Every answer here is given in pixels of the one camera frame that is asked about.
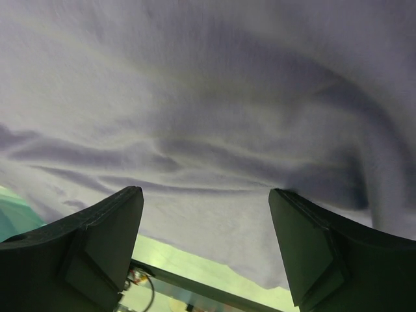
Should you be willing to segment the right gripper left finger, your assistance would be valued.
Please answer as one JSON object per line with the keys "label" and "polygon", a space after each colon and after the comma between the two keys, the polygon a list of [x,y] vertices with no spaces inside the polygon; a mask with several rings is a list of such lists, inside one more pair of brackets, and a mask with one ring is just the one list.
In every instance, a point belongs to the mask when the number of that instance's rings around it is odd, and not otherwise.
{"label": "right gripper left finger", "polygon": [[1,243],[2,311],[114,311],[142,217],[139,187]]}

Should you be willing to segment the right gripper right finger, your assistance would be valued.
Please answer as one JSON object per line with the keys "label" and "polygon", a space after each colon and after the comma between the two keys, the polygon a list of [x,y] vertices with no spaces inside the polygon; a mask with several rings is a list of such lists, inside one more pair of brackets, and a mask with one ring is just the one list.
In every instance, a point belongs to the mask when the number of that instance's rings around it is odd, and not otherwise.
{"label": "right gripper right finger", "polygon": [[300,311],[414,311],[415,241],[361,225],[288,190],[268,202]]}

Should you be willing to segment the purple t shirt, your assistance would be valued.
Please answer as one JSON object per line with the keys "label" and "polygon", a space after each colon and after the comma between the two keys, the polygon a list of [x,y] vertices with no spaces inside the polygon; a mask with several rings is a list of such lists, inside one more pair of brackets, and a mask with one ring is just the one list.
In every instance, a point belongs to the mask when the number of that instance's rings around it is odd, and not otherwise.
{"label": "purple t shirt", "polygon": [[414,1],[2,1],[1,184],[286,286],[268,193],[415,238]]}

